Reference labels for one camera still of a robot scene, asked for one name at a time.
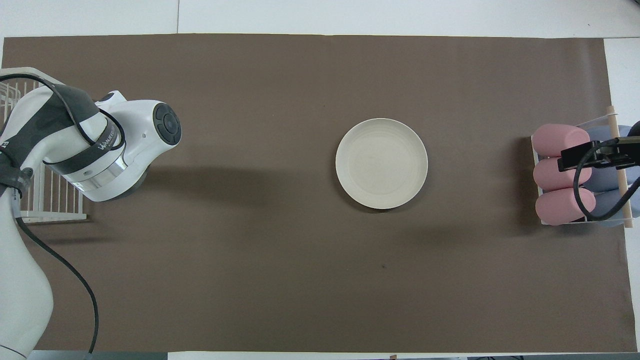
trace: brown table mat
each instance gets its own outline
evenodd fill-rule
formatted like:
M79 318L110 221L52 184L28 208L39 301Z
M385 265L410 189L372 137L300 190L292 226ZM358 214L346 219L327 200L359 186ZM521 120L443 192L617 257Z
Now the brown table mat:
M636 351L622 227L534 212L528 137L604 114L601 39L7 38L18 66L182 122L137 193L33 227L95 289L99 350ZM429 154L423 189L386 212L334 169L374 117ZM55 298L38 348L86 347L88 297L30 249Z

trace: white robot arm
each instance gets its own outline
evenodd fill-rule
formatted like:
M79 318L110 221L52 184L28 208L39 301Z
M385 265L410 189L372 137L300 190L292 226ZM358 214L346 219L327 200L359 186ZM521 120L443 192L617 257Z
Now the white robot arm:
M33 350L53 309L49 282L15 222L31 169L44 161L90 200L117 199L140 186L151 162L180 142L182 129L163 102L127 101L114 91L94 103L80 89L7 70L0 80L47 85L18 102L0 133L0 359L19 360Z

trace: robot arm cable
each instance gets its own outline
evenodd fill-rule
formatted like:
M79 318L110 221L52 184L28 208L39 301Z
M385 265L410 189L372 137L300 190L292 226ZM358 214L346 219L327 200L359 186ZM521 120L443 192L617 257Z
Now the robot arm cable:
M118 150L125 144L125 133L124 133L124 129L122 128L122 125L120 125L120 123L116 120L116 118L114 118L110 113L104 111L101 108L98 108L98 111L100 111L104 116L111 119L111 121L113 121L113 123L116 124L116 126L118 127L118 130L120 131L120 143L112 147L111 150L109 151Z
M43 84L47 88L49 88L53 92L53 94L55 94L58 97L58 99L62 102L62 105L65 107L65 109L67 111L67 114L69 115L69 118L71 119L71 122L74 123L74 125L76 126L76 128L80 132L80 135L84 138L84 140L89 145L93 145L95 143L85 133L84 129L80 125L80 122L78 122L77 119L74 117L73 111L71 111L71 107L69 107L69 104L65 101L65 98L60 94L58 89L56 89L56 85L55 84L49 82L46 79L41 78L40 76L31 75L31 74L10 74L10 75L0 76L0 81L11 80L11 79L30 79L30 80L35 80L35 81Z
M597 150L601 149L602 147L615 146L617 144L618 144L618 138L614 138L614 139L599 143L598 145L592 147L589 151L587 151L587 153L584 154L584 156L580 159L580 161L578 162L578 165L575 168L575 175L573 176L573 196L575 197L575 201L578 204L578 208L580 208L584 216L589 221L607 220L608 218L612 217L618 211L620 211L620 209L625 205L625 203L631 198L631 196L640 187L640 177L638 177L634 181L634 183L629 187L627 192L625 192L625 194L622 195L622 198L620 198L620 200L609 211L607 211L606 213L600 216L596 216L591 212L589 212L589 210L587 210L587 208L582 203L582 199L580 198L580 192L579 192L580 172L582 171L582 168Z
M93 290L91 289L91 286L89 286L89 284L86 282L84 277L80 274L80 272L78 272L78 270L76 270L76 268L74 268L73 265L71 265L65 258L63 258L62 255L58 254L55 250L53 250L47 244L45 244L42 240L40 240L33 232L31 232L31 230L27 227L27 225L24 223L21 217L16 218L15 221L16 223L18 223L18 226L22 229L22 231L33 240L33 242L38 244L38 246L43 248L51 256L53 256L58 261L63 263L72 273L74 273L74 275L78 278L78 280L80 280L80 282L82 283L86 291L89 293L89 296L91 297L91 302L93 304L93 338L91 340L91 346L89 347L88 353L92 354L93 348L95 347L95 342L98 338L98 303L95 300L95 295L93 294Z

